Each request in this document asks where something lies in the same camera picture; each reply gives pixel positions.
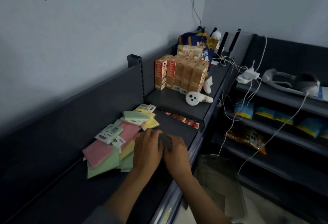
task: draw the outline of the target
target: pink sticky note pad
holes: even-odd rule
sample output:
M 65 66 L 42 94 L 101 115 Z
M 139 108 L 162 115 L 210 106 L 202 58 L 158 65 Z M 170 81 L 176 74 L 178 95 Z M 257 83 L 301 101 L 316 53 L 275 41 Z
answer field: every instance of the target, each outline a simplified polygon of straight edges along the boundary
M 126 147 L 127 144 L 129 144 L 134 136 L 139 132 L 140 127 L 125 122 L 123 122 L 120 127 L 123 128 L 123 131 L 119 136 L 125 140 L 125 143 L 121 146 L 121 149 L 124 149 L 124 147 Z
M 107 145 L 106 143 L 96 140 L 87 148 L 82 150 L 84 156 L 88 160 L 92 168 L 97 167 L 102 161 L 104 161 L 114 151 L 114 147 Z

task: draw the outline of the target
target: white vr controller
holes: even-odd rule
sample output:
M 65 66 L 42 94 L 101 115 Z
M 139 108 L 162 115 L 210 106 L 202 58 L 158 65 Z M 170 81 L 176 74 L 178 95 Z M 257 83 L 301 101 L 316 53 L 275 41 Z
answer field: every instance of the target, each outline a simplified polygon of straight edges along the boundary
M 188 94 L 186 95 L 186 102 L 190 105 L 190 106 L 195 106 L 197 105 L 199 102 L 208 102 L 211 103 L 213 102 L 213 98 L 191 91 L 188 92 Z
M 212 77 L 209 77 L 206 79 L 203 89 L 205 91 L 206 94 L 210 94 L 211 93 L 211 86 L 213 85 L 213 79 Z

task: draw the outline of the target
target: hand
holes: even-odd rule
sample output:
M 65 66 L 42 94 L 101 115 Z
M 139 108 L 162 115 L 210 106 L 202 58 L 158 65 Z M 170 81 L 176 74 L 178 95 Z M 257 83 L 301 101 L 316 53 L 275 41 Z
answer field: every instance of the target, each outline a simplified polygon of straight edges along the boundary
M 193 176 L 191 173 L 188 149 L 181 137 L 167 135 L 172 140 L 173 148 L 164 150 L 166 167 L 177 184 L 182 179 Z
M 152 177 L 163 156 L 162 142 L 158 147 L 158 135 L 161 133 L 161 130 L 147 128 L 135 139 L 132 170 L 137 171 L 137 174 L 147 181 Z

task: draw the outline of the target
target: right hand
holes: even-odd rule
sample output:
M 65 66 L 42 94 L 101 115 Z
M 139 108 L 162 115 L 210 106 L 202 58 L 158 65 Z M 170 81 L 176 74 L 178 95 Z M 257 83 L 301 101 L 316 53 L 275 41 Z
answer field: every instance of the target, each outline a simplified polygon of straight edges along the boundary
M 178 183 L 177 180 L 193 176 L 189 163 L 188 149 L 181 137 L 170 134 L 168 134 L 167 137 L 172 140 L 173 148 L 169 151 L 167 147 L 165 147 L 164 160 L 171 176 L 174 178 L 175 182 Z

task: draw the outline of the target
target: black antenna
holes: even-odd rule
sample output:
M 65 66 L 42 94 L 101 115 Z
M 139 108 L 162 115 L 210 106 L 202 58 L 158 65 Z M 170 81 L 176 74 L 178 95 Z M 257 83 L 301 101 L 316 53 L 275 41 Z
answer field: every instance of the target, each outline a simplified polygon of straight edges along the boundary
M 224 33 L 223 39 L 222 39 L 222 41 L 221 41 L 221 43 L 220 43 L 220 47 L 219 47 L 219 49 L 217 50 L 217 54 L 218 54 L 219 56 L 221 56 L 221 53 L 222 53 L 222 50 L 223 50 L 223 47 L 224 47 L 225 41 L 227 40 L 228 35 L 229 35 L 228 32 L 225 32 L 225 33 Z
M 231 43 L 231 45 L 230 45 L 230 48 L 229 48 L 229 50 L 228 50 L 228 53 L 229 53 L 229 54 L 230 54 L 230 52 L 232 52 L 233 48 L 235 47 L 235 44 L 236 44 L 236 42 L 237 42 L 238 36 L 239 36 L 239 34 L 240 34 L 240 31 L 241 31 L 241 29 L 238 28 L 238 30 L 237 30 L 237 32 L 236 32 L 236 34 L 235 34 L 235 36 L 234 36 L 234 39 L 232 40 L 232 43 Z
M 213 31 L 211 32 L 211 35 L 210 35 L 210 37 L 212 37 L 212 34 L 215 32 L 217 30 L 217 28 L 216 27 L 214 27 L 214 29 L 213 29 Z

